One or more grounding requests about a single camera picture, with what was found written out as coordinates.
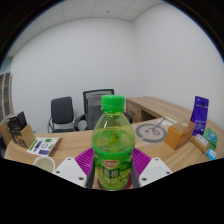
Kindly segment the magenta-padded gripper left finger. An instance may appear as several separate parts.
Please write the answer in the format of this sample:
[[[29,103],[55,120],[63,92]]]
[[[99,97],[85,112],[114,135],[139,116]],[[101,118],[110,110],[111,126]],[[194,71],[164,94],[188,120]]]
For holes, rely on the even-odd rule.
[[[81,187],[91,188],[95,177],[93,149],[89,148],[75,158],[67,157],[53,173]]]

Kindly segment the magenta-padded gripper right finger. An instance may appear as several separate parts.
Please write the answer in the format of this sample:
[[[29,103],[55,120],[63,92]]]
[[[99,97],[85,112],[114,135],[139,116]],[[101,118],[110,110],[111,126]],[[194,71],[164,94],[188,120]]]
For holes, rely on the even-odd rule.
[[[143,187],[172,174],[171,169],[159,158],[151,158],[135,148],[132,156],[131,179],[134,187]]]

